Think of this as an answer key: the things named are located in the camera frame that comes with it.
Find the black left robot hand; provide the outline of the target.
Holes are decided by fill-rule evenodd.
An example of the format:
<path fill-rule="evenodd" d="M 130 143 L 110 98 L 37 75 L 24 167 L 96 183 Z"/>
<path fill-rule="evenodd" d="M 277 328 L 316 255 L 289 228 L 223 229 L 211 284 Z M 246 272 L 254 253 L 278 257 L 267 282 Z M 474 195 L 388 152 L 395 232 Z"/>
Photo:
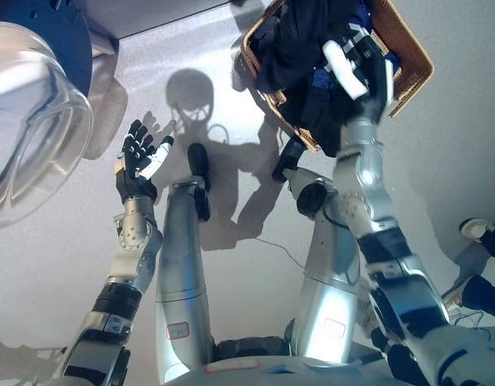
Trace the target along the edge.
<path fill-rule="evenodd" d="M 153 136 L 141 121 L 131 124 L 114 164 L 116 189 L 122 203 L 136 196 L 147 197 L 153 203 L 156 201 L 158 191 L 152 177 L 162 167 L 173 144 L 174 138 L 165 136 L 155 146 Z"/>

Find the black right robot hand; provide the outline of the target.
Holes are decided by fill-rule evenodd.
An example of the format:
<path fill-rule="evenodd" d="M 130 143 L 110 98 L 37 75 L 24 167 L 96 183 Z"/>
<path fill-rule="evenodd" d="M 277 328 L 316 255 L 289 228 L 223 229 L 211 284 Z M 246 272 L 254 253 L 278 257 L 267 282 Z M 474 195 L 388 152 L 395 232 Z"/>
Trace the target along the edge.
<path fill-rule="evenodd" d="M 364 118 L 378 124 L 393 100 L 393 65 L 369 31 L 348 22 L 323 43 L 322 53 L 339 87 L 336 114 L 344 122 Z"/>

